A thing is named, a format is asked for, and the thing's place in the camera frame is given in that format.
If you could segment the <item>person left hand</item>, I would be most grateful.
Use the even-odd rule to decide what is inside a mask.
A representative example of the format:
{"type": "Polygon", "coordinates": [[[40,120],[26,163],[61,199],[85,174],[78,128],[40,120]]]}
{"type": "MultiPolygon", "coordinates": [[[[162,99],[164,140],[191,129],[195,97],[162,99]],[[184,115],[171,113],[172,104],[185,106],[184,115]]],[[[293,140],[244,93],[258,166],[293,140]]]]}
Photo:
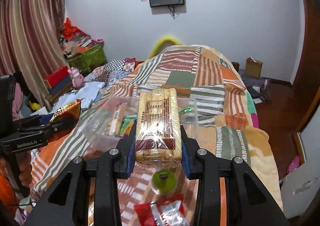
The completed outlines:
{"type": "Polygon", "coordinates": [[[25,156],[20,163],[20,175],[19,179],[23,186],[29,187],[32,181],[32,165],[31,165],[31,154],[30,151],[24,153],[25,156]]]}

